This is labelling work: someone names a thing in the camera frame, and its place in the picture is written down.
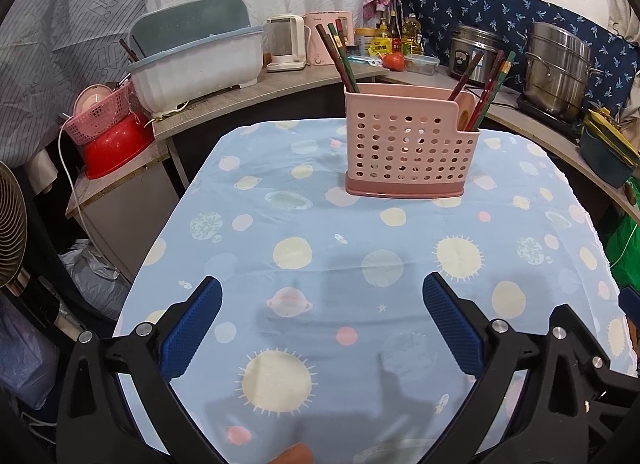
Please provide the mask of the operator left hand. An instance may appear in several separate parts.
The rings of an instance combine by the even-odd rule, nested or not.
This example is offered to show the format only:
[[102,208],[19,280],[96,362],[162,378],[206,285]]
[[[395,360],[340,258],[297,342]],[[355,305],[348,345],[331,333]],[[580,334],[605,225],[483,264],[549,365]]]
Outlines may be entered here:
[[314,464],[314,455],[306,444],[299,442],[288,447],[269,461],[269,464]]

